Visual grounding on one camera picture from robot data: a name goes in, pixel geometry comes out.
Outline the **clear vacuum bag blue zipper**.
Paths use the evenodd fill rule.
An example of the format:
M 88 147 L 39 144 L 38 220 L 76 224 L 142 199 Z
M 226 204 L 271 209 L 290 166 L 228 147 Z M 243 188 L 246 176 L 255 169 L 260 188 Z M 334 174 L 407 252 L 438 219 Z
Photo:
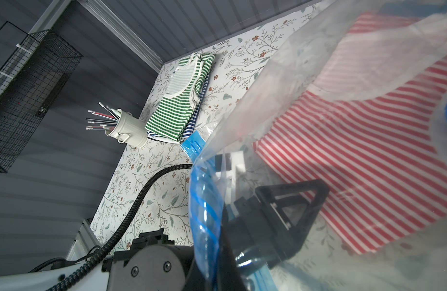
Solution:
M 206 291 L 447 291 L 447 1 L 324 1 L 207 139 Z

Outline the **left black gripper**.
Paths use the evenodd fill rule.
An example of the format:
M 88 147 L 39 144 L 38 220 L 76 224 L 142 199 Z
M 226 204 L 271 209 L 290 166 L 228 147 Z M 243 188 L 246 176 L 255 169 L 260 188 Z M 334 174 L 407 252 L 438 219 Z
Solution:
M 298 254 L 329 196 L 324 180 L 283 181 L 241 152 L 217 155 L 215 162 L 216 175 L 228 181 L 222 231 L 240 276 Z

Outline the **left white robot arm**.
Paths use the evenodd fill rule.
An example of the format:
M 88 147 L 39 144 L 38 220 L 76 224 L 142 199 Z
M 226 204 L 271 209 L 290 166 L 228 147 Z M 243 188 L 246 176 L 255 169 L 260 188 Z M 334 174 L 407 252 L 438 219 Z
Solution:
M 257 187 L 226 206 L 220 194 L 229 158 L 156 173 L 139 192 L 111 238 L 87 256 L 50 259 L 26 274 L 0 277 L 0 291 L 249 291 L 250 276 L 291 259 L 302 248 L 327 197 L 321 179 Z M 127 251 L 115 246 L 154 183 L 191 172 L 192 246 L 178 246 L 164 229 L 141 233 Z

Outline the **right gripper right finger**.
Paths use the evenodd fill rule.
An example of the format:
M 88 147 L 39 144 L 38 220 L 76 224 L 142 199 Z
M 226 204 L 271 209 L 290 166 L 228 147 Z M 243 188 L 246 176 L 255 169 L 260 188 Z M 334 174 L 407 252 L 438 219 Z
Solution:
M 222 232 L 219 239 L 219 255 L 216 271 L 217 291 L 246 291 L 246 287 L 237 269 L 233 251 L 226 233 Z

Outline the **navy white striped tank top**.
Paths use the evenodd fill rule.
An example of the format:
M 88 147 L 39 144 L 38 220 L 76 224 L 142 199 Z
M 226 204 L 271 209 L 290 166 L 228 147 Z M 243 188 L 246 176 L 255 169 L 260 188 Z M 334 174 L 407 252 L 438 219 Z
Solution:
M 195 109 L 193 111 L 193 114 L 191 115 L 187 125 L 184 127 L 184 129 L 182 131 L 182 134 L 181 134 L 181 137 L 179 138 L 178 141 L 174 141 L 172 139 L 169 139 L 169 138 L 166 138 L 166 137 L 162 137 L 162 136 L 160 136 L 160 135 L 158 135 L 156 133 L 153 133 L 151 131 L 148 131 L 148 139 L 151 139 L 153 141 L 163 142 L 163 143 L 181 144 L 187 138 L 189 138 L 193 134 L 193 132 L 194 132 L 194 129 L 195 129 L 195 126 L 196 126 L 196 121 L 197 121 L 197 118 L 198 118 L 198 115 L 199 115 L 199 112 L 200 112 L 201 105 L 202 105 L 203 100 L 205 98 L 209 82 L 210 82 L 210 76 L 208 75 L 205 78 L 205 80 L 204 80 L 204 82 L 202 84 L 202 88 L 201 88 L 201 91 L 200 91 L 200 94 L 199 94 L 199 102 L 197 103 L 197 105 L 196 105 L 196 107 L 195 107 Z

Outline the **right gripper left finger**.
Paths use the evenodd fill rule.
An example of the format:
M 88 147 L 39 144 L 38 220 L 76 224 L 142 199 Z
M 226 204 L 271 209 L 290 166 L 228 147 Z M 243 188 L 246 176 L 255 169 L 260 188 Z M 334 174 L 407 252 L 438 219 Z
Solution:
M 207 281 L 199 270 L 195 261 L 192 262 L 187 277 L 185 279 L 185 284 L 183 286 L 183 291 L 207 291 Z

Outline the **red white striped tank top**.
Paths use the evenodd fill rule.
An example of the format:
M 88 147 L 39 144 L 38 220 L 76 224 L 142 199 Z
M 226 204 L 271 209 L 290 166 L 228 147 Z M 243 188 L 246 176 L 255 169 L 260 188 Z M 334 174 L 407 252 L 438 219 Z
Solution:
M 322 179 L 322 216 L 358 254 L 447 215 L 447 13 L 360 15 L 253 145 L 286 182 Z

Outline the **green white striped tank top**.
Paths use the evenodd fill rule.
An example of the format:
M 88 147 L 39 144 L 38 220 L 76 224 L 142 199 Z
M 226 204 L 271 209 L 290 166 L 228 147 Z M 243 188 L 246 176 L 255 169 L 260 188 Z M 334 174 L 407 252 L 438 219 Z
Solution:
M 145 128 L 148 137 L 178 144 L 200 104 L 203 83 L 215 60 L 214 54 L 193 53 L 179 61 L 171 81 Z

